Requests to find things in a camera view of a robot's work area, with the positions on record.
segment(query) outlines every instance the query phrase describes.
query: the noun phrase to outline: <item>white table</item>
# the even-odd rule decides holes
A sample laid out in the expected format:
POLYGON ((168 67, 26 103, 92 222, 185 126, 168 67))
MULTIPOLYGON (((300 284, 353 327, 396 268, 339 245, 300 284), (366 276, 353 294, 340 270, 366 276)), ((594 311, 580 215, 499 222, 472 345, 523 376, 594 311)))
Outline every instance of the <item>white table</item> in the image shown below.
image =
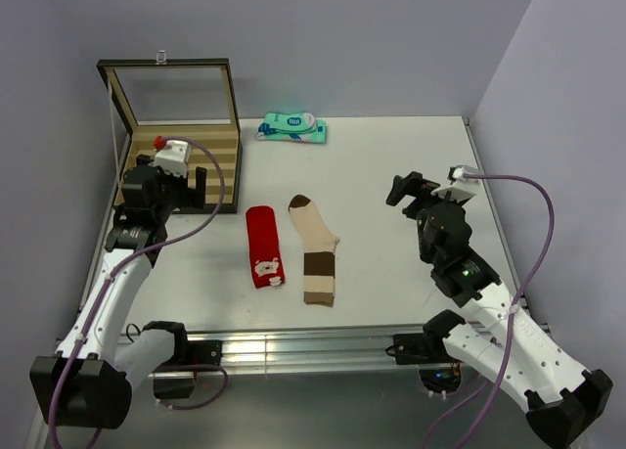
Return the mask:
MULTIPOLYGON (((327 329, 423 324, 443 309, 457 310, 419 261, 415 222, 385 199, 394 175, 415 170, 444 183, 451 165, 476 166, 460 117, 328 118, 326 145, 256 141, 259 123, 242 120, 239 213, 219 215, 190 240, 165 248, 127 323, 178 321, 196 332, 327 329), (297 194, 313 200, 340 237, 332 308, 302 300, 302 244, 288 213, 297 194), (250 277, 245 214, 260 204, 276 214, 287 277, 278 289, 257 290, 250 277)), ((513 290, 486 194, 466 208, 472 247, 513 290)), ((169 238, 204 219, 173 215, 169 238)))

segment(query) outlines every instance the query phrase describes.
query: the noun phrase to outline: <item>beige and brown sock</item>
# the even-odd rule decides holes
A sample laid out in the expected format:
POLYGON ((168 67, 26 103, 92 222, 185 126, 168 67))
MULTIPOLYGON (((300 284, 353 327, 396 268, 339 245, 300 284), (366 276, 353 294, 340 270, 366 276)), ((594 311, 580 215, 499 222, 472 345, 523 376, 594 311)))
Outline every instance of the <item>beige and brown sock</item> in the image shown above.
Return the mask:
POLYGON ((339 238, 326 227, 315 203, 303 195, 291 200, 290 215, 304 243, 304 302, 333 307, 339 238))

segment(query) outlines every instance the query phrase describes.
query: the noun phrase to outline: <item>white wall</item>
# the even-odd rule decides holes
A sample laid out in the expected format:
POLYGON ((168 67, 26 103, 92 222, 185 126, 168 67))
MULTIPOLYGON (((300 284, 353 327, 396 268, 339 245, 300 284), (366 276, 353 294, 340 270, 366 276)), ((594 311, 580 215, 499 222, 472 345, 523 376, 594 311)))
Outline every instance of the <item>white wall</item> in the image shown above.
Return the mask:
POLYGON ((0 0, 0 445, 35 411, 28 371, 75 317, 113 179, 107 92, 49 0, 0 0))
MULTIPOLYGON (((533 0, 473 125, 489 172, 528 175, 553 196, 555 240, 529 300, 563 347, 615 383, 590 431, 600 448, 625 440, 625 23, 624 0, 533 0)), ((525 274, 546 208, 530 189, 491 187, 525 274)))
POLYGON ((232 60, 240 116, 473 114, 530 0, 54 0, 93 60, 232 60))

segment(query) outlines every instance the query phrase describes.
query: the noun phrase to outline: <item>open box lid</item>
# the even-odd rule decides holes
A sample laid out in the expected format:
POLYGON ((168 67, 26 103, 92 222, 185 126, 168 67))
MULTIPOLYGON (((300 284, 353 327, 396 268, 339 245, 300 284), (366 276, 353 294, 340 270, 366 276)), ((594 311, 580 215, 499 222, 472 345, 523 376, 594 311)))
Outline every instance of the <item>open box lid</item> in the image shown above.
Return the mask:
MULTIPOLYGON (((154 156, 156 136, 185 136, 205 145, 224 172, 227 196, 220 212, 235 212, 241 165, 240 126, 227 59, 100 60, 98 71, 131 137, 122 171, 135 166, 138 155, 154 156)), ((219 194, 215 168, 193 148, 189 186, 195 186, 197 166, 207 169, 206 208, 211 211, 219 194)), ((115 204, 123 202, 117 194, 115 204)), ((197 212, 187 209, 186 212, 197 212)))

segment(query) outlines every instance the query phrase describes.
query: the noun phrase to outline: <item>purple cable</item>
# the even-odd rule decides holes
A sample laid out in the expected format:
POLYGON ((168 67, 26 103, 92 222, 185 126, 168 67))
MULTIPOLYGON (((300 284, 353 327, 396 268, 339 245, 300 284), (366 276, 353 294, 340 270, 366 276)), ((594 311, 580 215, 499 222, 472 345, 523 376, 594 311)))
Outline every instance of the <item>purple cable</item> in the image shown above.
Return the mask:
POLYGON ((478 396, 478 394, 480 392, 482 392, 482 390, 487 386, 487 384, 489 384, 489 381, 485 381, 479 388, 477 388, 474 392, 472 392, 470 395, 468 395, 465 399, 461 400, 454 407, 450 408, 447 412, 445 412, 443 415, 441 415, 439 418, 437 418, 437 420, 435 420, 435 422, 432 425, 430 425, 430 427, 428 428, 428 431, 426 432, 426 434, 424 436, 424 440, 422 441, 422 449, 426 448, 426 446, 428 445, 428 441, 432 437, 432 434, 435 432, 435 430, 439 427, 439 425, 441 425, 441 423, 446 418, 448 418, 454 412, 459 410, 466 403, 471 402, 474 398, 476 398, 478 396))
MULTIPOLYGON (((117 265, 115 265, 115 267, 111 270, 110 275, 105 279, 105 281, 102 284, 102 287, 98 291, 98 295, 96 296, 94 305, 91 307, 91 310, 89 311, 89 314, 87 315, 87 318, 85 319, 85 323, 83 324, 82 329, 80 329, 80 334, 78 335, 79 337, 81 336, 84 337, 89 332, 89 328, 93 324, 96 318, 96 314, 98 313, 98 310, 100 309, 100 306, 102 305, 105 299, 105 296, 107 295, 109 286, 111 285, 111 283, 113 282, 117 274, 126 265, 128 265, 128 263, 133 261, 135 258, 138 258, 141 255, 149 253, 153 250, 171 246, 172 244, 176 244, 178 242, 189 239, 190 237, 194 236, 199 231, 204 229, 213 220, 213 218, 217 215, 220 208, 222 207, 222 203, 224 202, 224 197, 226 196, 226 184, 224 182, 224 173, 222 172, 222 168, 219 166, 219 163, 217 162, 217 159, 215 158, 215 156, 205 146, 189 138, 171 137, 171 138, 162 138, 162 140, 163 141, 182 141, 182 142, 191 144, 192 146, 195 146, 196 148, 200 149, 210 159, 213 165, 215 165, 215 170, 217 171, 217 176, 220 182, 220 192, 219 192, 219 199, 217 200, 217 204, 215 205, 215 208, 213 209, 213 211, 206 218, 206 220, 196 229, 180 237, 177 237, 175 239, 171 239, 169 241, 161 242, 160 244, 154 244, 153 246, 149 246, 146 248, 142 248, 141 250, 137 250, 131 253, 130 255, 128 255, 123 260, 121 260, 119 263, 117 263, 117 265)), ((74 342, 74 348, 69 354, 69 357, 66 361, 66 365, 63 367, 63 371, 61 372, 59 380, 57 381, 57 386, 55 387, 55 391, 52 394, 52 401, 50 402, 50 411, 48 413, 48 431, 50 433, 50 439, 52 440, 52 445, 55 449, 63 449, 63 446, 61 445, 61 442, 59 441, 59 436, 57 435, 57 409, 59 408, 59 399, 61 398, 61 391, 63 389, 63 386, 66 383, 67 375, 69 374, 71 365, 76 360, 76 357, 78 356, 78 353, 80 352, 80 348, 82 348, 82 345, 83 345, 83 342, 81 339, 77 339, 74 342)), ((223 389, 220 390, 220 392, 218 392, 217 396, 221 395, 222 391, 223 389)), ((96 432, 94 433, 93 437, 89 441, 89 444, 87 445, 86 449, 91 449, 91 447, 93 447, 101 431, 102 431, 101 428, 96 429, 96 432)))
POLYGON ((164 405, 170 410, 198 410, 198 408, 205 407, 209 403, 217 400, 220 397, 220 395, 224 393, 224 390, 226 390, 226 385, 228 384, 228 374, 226 373, 226 370, 222 368, 221 366, 214 366, 212 364, 190 364, 187 366, 164 366, 163 370, 164 371, 202 371, 202 370, 219 371, 220 373, 224 375, 224 382, 222 383, 222 386, 217 391, 217 393, 213 395, 211 398, 209 398, 208 400, 203 401, 202 403, 197 403, 195 405, 173 405, 163 400, 160 400, 158 402, 159 404, 164 405))
MULTIPOLYGON (((537 270, 539 270, 539 267, 541 266, 541 263, 544 261, 544 258, 546 257, 546 253, 548 252, 548 247, 550 246, 550 242, 552 241, 552 235, 555 231, 555 209, 553 207, 552 200, 550 199, 550 196, 548 195, 548 192, 546 192, 544 187, 539 185, 534 180, 531 180, 526 177, 520 177, 517 175, 482 175, 482 174, 474 174, 474 173, 464 173, 464 178, 477 179, 477 180, 514 180, 516 182, 526 183, 528 185, 532 185, 537 190, 539 190, 541 195, 544 197, 544 200, 546 201, 546 205, 548 206, 548 214, 550 217, 550 222, 548 225, 548 234, 546 236, 546 241, 544 242, 544 246, 541 249, 541 253, 539 253, 539 257, 537 258, 537 261, 535 262, 532 269, 530 270, 530 273, 528 273, 528 276, 526 276, 526 278, 521 283, 521 285, 519 285, 519 288, 517 288, 517 291, 515 292, 513 300, 511 301, 511 307, 513 307, 519 302, 521 295, 524 293, 524 291, 528 287, 528 283, 530 283, 530 280, 533 279, 533 277, 535 276, 535 273, 537 273, 537 270)), ((487 412, 489 412, 489 409, 491 408, 491 405, 493 404, 493 401, 496 398, 496 394, 498 393, 498 390, 500 389, 500 385, 502 384, 502 380, 504 379, 505 373, 507 371, 507 366, 509 365, 509 358, 511 358, 511 348, 513 346, 513 333, 514 333, 513 320, 514 320, 514 313, 512 312, 509 314, 509 319, 507 321, 507 342, 505 345, 504 356, 502 358, 502 365, 500 366, 500 371, 498 372, 498 377, 494 381, 494 385, 491 389, 491 392, 489 393, 489 396, 487 397, 487 400, 485 401, 485 404, 480 409, 480 412, 478 412, 478 415, 476 415, 476 418, 474 419, 473 423, 469 426, 464 436, 454 446, 454 449, 461 449, 463 446, 466 445, 466 443, 470 440, 473 433, 476 431, 476 429, 480 426, 480 424, 484 420, 485 415, 487 415, 487 412)), ((465 405, 468 402, 469 402, 468 399, 464 400, 463 402, 460 402, 454 408, 450 409, 448 412, 442 415, 440 417, 440 420, 447 418, 449 415, 453 413, 453 411, 455 411, 458 408, 461 408, 463 405, 465 405)), ((426 434, 430 434, 432 432, 431 430, 432 430, 432 427, 428 429, 426 434)))

